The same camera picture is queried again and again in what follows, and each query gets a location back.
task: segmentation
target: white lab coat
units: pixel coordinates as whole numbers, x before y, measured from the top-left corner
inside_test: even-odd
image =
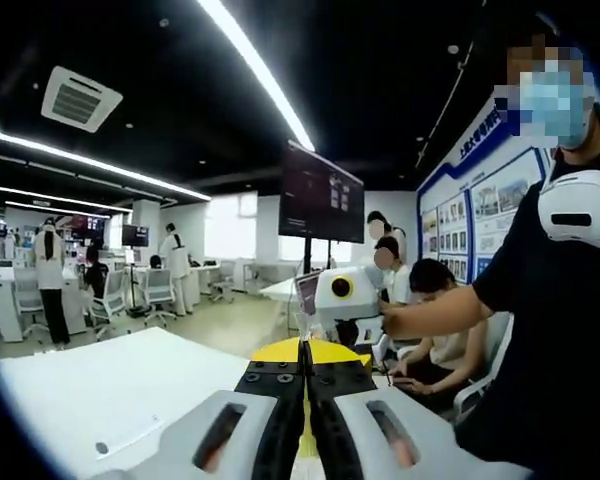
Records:
[[[53,232],[53,255],[49,260],[47,260],[44,247],[44,237],[47,232]],[[33,255],[38,271],[38,288],[40,290],[62,290],[64,285],[62,277],[64,248],[62,240],[55,233],[52,225],[45,225],[42,231],[36,235],[33,242]]]
[[[4,258],[7,260],[16,258],[16,237],[13,233],[8,233],[4,237]]]
[[[178,242],[171,232],[162,242],[160,256],[165,259],[166,268],[171,272],[174,294],[176,297],[176,313],[186,315],[193,311],[193,295],[189,283],[189,257],[184,244],[178,247]]]

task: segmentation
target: ceiling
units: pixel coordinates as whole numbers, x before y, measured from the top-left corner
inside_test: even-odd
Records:
[[[463,79],[461,98],[454,97],[416,168],[456,82],[481,0],[268,0],[266,9],[260,0],[223,3],[316,151],[362,178],[367,189],[415,189],[491,93],[479,74]],[[293,133],[197,1],[53,2],[26,11],[17,5],[20,14],[10,15],[0,40],[0,131],[208,195],[278,192],[281,152]],[[450,45],[458,53],[449,53]],[[58,65],[123,95],[97,132],[41,116]],[[154,198],[147,194],[192,201],[1,142],[0,175],[4,187],[103,204]],[[25,198],[0,193],[0,204],[5,200]]]

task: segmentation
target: yellow base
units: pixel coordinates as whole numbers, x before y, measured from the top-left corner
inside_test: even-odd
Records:
[[[271,345],[267,345],[256,351],[251,356],[251,360],[254,362],[275,363],[297,362],[299,342],[300,339],[296,337],[272,343]],[[324,340],[309,340],[309,347],[311,348],[311,360],[314,365],[359,360],[365,368],[368,370],[371,369],[371,355],[358,355],[344,345],[326,342]],[[318,456],[316,439],[311,433],[311,405],[309,404],[306,386],[304,389],[304,431],[300,437],[300,445],[298,445],[298,456],[301,458]]]

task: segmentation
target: person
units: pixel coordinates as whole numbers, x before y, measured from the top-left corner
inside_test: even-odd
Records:
[[[600,321],[600,245],[586,222],[573,226],[568,224],[572,216],[551,214],[569,205],[591,218],[595,207],[578,195],[581,190],[563,194],[552,205],[547,200],[582,187],[582,175],[600,178],[600,105],[584,88],[582,60],[568,58],[573,50],[544,24],[530,27],[531,38],[510,43],[526,47],[507,49],[508,87],[519,89],[520,106],[527,110],[508,115],[507,122],[533,118],[536,131],[542,125],[545,133],[549,128],[558,133],[547,183],[528,189],[502,246],[472,285],[432,302],[389,310],[384,328],[393,338],[448,335],[473,328],[494,312],[512,312],[512,338],[499,373],[457,428],[457,443],[484,460],[528,467],[537,478],[567,478],[574,462],[586,459],[591,468],[600,460],[600,454],[584,453],[588,444],[599,445],[594,439],[600,438],[600,342],[592,345],[596,368],[587,369],[586,377],[574,370],[578,356],[565,350],[574,334],[593,333]],[[516,31],[528,34],[529,29],[516,24]],[[556,69],[568,74],[547,75]],[[563,102],[542,97],[548,84],[555,91],[560,85]],[[570,182],[559,181],[566,176]],[[564,220],[567,224],[554,223]],[[555,228],[572,233],[552,240],[549,232]],[[575,378],[583,382],[576,386]],[[570,394],[573,402],[567,400]]]
[[[165,259],[166,267],[171,271],[176,297],[176,314],[184,316],[193,313],[193,300],[187,285],[187,277],[189,276],[187,250],[173,223],[167,225],[167,233],[167,238],[164,239],[160,247],[160,257]]]
[[[70,341],[62,306],[64,248],[55,232],[53,218],[48,218],[33,242],[33,262],[38,272],[38,288],[51,340],[58,347]]]
[[[151,258],[149,258],[149,267],[153,269],[162,268],[162,259],[160,258],[160,255],[151,255]]]
[[[374,260],[376,266],[385,272],[384,287],[388,296],[388,301],[382,298],[379,300],[380,310],[408,304],[411,296],[410,269],[400,259],[398,242],[394,237],[386,236],[378,240]]]
[[[100,252],[93,244],[87,247],[86,257],[89,268],[84,274],[84,286],[92,290],[95,298],[102,300],[109,267],[100,263]]]
[[[431,302],[458,287],[451,271],[433,259],[413,264],[409,284],[421,302]],[[429,410],[442,413],[453,408],[456,394],[484,363],[485,322],[451,335],[425,337],[389,371],[396,387]]]
[[[367,215],[367,225],[369,226],[371,238],[374,240],[379,240],[382,237],[395,238],[400,250],[400,260],[404,264],[407,263],[407,236],[403,229],[392,226],[378,210],[374,210]]]

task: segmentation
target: hand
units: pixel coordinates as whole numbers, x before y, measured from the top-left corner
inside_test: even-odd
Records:
[[[389,375],[394,377],[394,383],[400,383],[401,381],[408,380],[407,379],[407,359],[403,358],[398,362],[398,364],[389,370]]]
[[[433,387],[431,385],[425,385],[414,378],[406,378],[403,383],[407,383],[405,390],[417,393],[418,395],[431,395],[433,393]]]

